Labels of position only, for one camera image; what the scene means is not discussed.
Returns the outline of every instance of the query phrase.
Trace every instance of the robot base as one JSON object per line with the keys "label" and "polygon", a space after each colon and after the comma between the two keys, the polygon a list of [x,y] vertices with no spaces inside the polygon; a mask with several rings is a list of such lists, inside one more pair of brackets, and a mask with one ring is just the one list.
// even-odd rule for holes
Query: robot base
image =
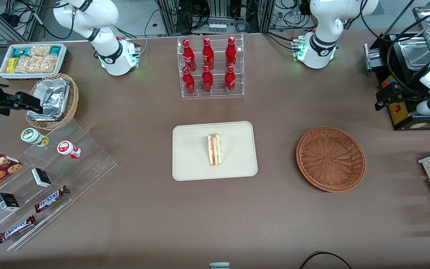
{"label": "robot base", "polygon": [[110,75],[124,75],[132,68],[138,68],[140,59],[140,46],[130,43],[126,40],[119,41],[122,44],[122,53],[113,64],[104,63],[99,57],[102,67]]}
{"label": "robot base", "polygon": [[309,42],[312,35],[313,33],[301,35],[298,37],[296,43],[292,42],[292,48],[300,50],[293,51],[293,58],[295,61],[304,63],[309,68],[324,68],[326,65],[328,65],[329,61],[333,59],[336,48],[333,48],[333,51],[331,51],[331,53],[327,54],[326,56],[319,56]]}

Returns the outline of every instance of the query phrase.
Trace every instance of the red bottle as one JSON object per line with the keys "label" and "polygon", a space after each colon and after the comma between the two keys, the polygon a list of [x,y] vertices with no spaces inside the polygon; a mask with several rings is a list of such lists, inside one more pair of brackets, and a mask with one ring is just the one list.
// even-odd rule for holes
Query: red bottle
{"label": "red bottle", "polygon": [[233,36],[230,36],[228,38],[227,50],[225,51],[225,65],[228,68],[230,65],[235,66],[236,63],[237,63],[237,47],[235,47],[235,38]]}
{"label": "red bottle", "polygon": [[195,53],[193,53],[193,49],[190,47],[190,42],[188,39],[184,39],[182,44],[184,45],[184,62],[192,72],[195,72],[197,65],[195,63]]}
{"label": "red bottle", "polygon": [[184,76],[182,77],[182,80],[184,81],[184,87],[186,89],[186,92],[188,95],[194,95],[195,80],[193,80],[193,76],[190,74],[190,70],[188,69],[188,67],[184,67],[182,71],[184,72]]}
{"label": "red bottle", "polygon": [[215,68],[215,57],[214,57],[214,49],[210,45],[210,38],[203,38],[203,64],[208,65],[210,70]]}
{"label": "red bottle", "polygon": [[210,67],[208,65],[203,66],[202,81],[203,90],[208,93],[212,92],[214,86],[214,77],[212,72],[210,72]]}
{"label": "red bottle", "polygon": [[227,73],[225,74],[225,92],[232,94],[235,91],[235,80],[237,76],[233,73],[233,66],[227,68]]}

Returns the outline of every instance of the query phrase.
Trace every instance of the brown tabletop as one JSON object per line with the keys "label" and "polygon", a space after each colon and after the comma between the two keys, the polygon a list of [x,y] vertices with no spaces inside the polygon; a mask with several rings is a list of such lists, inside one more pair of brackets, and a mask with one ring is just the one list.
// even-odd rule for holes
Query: brown tabletop
{"label": "brown tabletop", "polygon": [[[182,99],[176,38],[150,39],[140,68],[110,76],[91,44],[66,43],[63,71],[80,91],[75,117],[119,164],[16,252],[0,245],[0,268],[297,268],[334,252],[354,268],[430,268],[430,185],[417,160],[430,131],[395,132],[374,110],[377,81],[365,70],[367,31],[346,31],[329,65],[312,70],[261,34],[246,34],[245,95]],[[29,92],[34,81],[5,81]],[[24,112],[0,116],[0,153],[19,156]],[[250,121],[258,174],[177,182],[172,130],[182,124]],[[350,133],[367,159],[363,181],[330,194],[294,161],[316,126]],[[316,257],[305,268],[343,268]]]}

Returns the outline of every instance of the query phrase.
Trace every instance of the brown wicker basket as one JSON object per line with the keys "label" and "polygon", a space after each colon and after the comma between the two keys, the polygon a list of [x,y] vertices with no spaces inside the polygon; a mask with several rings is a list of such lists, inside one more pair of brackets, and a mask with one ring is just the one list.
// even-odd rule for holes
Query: brown wicker basket
{"label": "brown wicker basket", "polygon": [[[55,80],[57,78],[64,78],[65,80],[68,80],[71,84],[71,87],[69,89],[69,96],[67,97],[65,116],[60,121],[33,121],[28,118],[28,116],[26,116],[26,121],[29,122],[29,125],[34,128],[51,131],[58,126],[69,122],[74,117],[75,111],[77,110],[77,102],[79,101],[79,89],[77,88],[77,85],[75,84],[74,80],[66,74],[51,75],[47,78],[43,78],[42,80]],[[32,88],[31,95],[34,94],[34,89],[36,89],[36,85],[34,85],[34,87]]]}
{"label": "brown wicker basket", "polygon": [[366,158],[357,141],[331,126],[304,133],[296,147],[296,162],[311,184],[329,192],[349,191],[366,171]]}

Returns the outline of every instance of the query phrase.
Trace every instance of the bottle cap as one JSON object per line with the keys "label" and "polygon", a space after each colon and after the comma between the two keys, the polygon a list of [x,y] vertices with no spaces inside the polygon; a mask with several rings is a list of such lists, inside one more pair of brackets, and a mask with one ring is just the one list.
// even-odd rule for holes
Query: bottle cap
{"label": "bottle cap", "polygon": [[188,39],[184,39],[182,41],[182,44],[184,45],[184,48],[188,48],[190,46],[190,42],[188,41]]}

